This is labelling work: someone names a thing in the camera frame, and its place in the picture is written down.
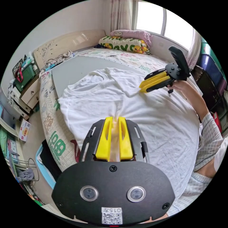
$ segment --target person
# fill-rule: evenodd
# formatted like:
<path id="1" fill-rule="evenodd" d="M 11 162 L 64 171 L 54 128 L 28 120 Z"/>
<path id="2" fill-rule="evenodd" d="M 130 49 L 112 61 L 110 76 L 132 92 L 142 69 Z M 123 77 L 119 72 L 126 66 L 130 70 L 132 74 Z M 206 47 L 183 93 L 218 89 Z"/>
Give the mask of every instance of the person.
<path id="1" fill-rule="evenodd" d="M 150 218 L 150 220 L 143 223 L 172 216 L 195 201 L 218 171 L 228 147 L 228 137 L 222 138 L 204 99 L 189 83 L 186 81 L 174 81 L 173 86 L 168 86 L 168 89 L 181 92 L 198 114 L 201 120 L 199 148 L 195 167 L 184 193 L 174 200 L 163 217 L 156 220 Z"/>

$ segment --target wooden headboard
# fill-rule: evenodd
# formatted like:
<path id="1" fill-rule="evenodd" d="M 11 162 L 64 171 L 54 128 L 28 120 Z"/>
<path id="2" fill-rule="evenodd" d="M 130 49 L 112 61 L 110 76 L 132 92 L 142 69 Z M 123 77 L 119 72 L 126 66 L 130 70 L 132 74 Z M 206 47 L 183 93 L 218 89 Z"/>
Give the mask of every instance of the wooden headboard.
<path id="1" fill-rule="evenodd" d="M 55 59 L 69 50 L 74 52 L 83 48 L 95 46 L 105 36 L 104 30 L 93 29 L 68 33 L 43 44 L 33 51 L 39 69 L 42 69 L 47 60 Z"/>

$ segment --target floor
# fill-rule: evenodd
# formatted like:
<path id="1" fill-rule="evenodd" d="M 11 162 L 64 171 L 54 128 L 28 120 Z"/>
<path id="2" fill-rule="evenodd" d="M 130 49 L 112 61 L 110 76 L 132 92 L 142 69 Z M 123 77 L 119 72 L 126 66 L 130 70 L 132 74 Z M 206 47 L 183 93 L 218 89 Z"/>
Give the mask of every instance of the floor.
<path id="1" fill-rule="evenodd" d="M 28 161 L 29 158 L 32 158 L 36 163 L 36 152 L 38 151 L 42 142 L 45 140 L 42 122 L 40 118 L 40 111 L 32 114 L 32 116 L 29 118 L 29 122 L 31 123 L 31 126 L 28 132 L 27 141 L 20 141 L 20 143 L 24 159 Z M 34 193 L 42 200 L 44 204 L 50 204 L 55 210 L 59 212 L 58 208 L 56 207 L 55 203 L 51 198 L 52 188 L 42 176 L 39 168 L 38 174 L 39 181 L 35 181 L 33 188 Z M 38 179 L 38 174 L 37 171 L 34 170 L 35 179 Z"/>

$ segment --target qr code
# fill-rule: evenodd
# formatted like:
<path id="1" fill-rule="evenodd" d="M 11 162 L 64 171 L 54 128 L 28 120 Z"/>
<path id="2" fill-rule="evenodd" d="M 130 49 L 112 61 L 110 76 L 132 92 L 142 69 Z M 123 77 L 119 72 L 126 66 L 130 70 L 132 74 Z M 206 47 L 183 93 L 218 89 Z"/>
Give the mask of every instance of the qr code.
<path id="1" fill-rule="evenodd" d="M 102 224 L 123 224 L 122 213 L 102 213 Z"/>

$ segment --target bed sheet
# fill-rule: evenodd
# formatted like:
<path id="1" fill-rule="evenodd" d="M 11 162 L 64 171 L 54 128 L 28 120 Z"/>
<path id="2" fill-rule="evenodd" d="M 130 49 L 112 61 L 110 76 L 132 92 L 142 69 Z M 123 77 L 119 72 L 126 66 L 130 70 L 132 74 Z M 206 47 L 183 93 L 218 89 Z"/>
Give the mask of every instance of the bed sheet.
<path id="1" fill-rule="evenodd" d="M 155 56 L 131 54 L 120 50 L 110 49 L 91 48 L 77 52 L 76 55 L 114 61 L 127 65 L 130 68 L 137 69 L 139 72 L 145 73 L 145 75 L 164 68 L 167 64 Z M 80 149 L 73 134 L 66 126 L 63 114 L 60 111 L 51 70 L 41 74 L 40 82 L 39 102 L 44 135 L 56 163 L 61 171 L 64 171 L 79 161 Z"/>
<path id="2" fill-rule="evenodd" d="M 91 48 L 76 53 L 76 56 L 89 56 L 118 62 L 131 68 L 138 69 L 140 72 L 144 73 L 145 76 L 153 71 L 164 68 L 166 64 L 168 64 L 168 62 L 159 59 L 155 55 L 142 55 L 108 48 Z M 187 79 L 187 82 L 192 85 L 201 96 L 203 95 L 192 76 Z"/>

